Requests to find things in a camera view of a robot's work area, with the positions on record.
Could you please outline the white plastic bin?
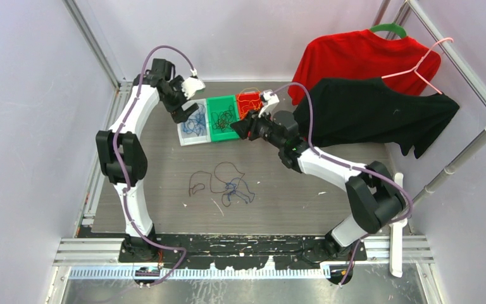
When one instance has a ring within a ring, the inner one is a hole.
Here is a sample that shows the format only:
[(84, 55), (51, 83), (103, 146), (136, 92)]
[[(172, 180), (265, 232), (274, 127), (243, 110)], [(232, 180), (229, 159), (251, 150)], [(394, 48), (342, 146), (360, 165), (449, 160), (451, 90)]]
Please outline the white plastic bin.
[(192, 103), (198, 104), (199, 109), (189, 117), (188, 121), (177, 125), (178, 138), (181, 146), (211, 142), (206, 99), (189, 101), (184, 104), (183, 109), (187, 109)]

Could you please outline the green plastic bin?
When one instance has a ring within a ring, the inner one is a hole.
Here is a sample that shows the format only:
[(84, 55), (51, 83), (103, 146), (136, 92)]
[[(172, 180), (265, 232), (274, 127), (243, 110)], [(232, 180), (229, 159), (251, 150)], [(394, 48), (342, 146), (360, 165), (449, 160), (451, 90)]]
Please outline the green plastic bin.
[(239, 120), (234, 95), (217, 96), (206, 99), (208, 107), (209, 131), (212, 142), (240, 139), (230, 124)]

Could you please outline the red plastic bin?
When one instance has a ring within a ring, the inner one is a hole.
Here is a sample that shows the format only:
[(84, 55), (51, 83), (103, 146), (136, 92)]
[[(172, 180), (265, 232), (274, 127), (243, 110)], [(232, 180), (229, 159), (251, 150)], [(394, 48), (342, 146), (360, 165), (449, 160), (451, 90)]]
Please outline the red plastic bin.
[(240, 120), (245, 118), (249, 111), (260, 110), (262, 107), (260, 94), (260, 92), (243, 92), (235, 95)]

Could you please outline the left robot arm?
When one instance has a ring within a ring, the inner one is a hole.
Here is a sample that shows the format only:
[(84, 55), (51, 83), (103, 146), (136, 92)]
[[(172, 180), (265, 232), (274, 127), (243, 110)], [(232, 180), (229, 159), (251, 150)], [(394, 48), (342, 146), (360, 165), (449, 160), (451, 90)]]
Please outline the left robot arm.
[(108, 130), (96, 134), (101, 172), (118, 193), (125, 217), (125, 236), (120, 261), (150, 262), (159, 253), (153, 221), (148, 214), (144, 177), (148, 160), (140, 135), (152, 110), (162, 104), (176, 123), (182, 123), (198, 109), (187, 102), (205, 88), (195, 68), (183, 78), (176, 75), (175, 65), (155, 58), (152, 66), (134, 78), (131, 97), (122, 113)]

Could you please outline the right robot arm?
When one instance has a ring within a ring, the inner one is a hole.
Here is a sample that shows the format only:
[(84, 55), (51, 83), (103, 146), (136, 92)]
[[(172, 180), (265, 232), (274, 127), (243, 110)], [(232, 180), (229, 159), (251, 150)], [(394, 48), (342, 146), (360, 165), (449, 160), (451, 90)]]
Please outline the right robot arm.
[(230, 126), (241, 139), (261, 138), (278, 148), (285, 167), (321, 178), (346, 192), (351, 214), (325, 235), (325, 250), (334, 260), (343, 259), (353, 243), (378, 232), (406, 207), (398, 188), (390, 184), (392, 177), (383, 163), (352, 163), (311, 147), (289, 111), (263, 116), (250, 111)]

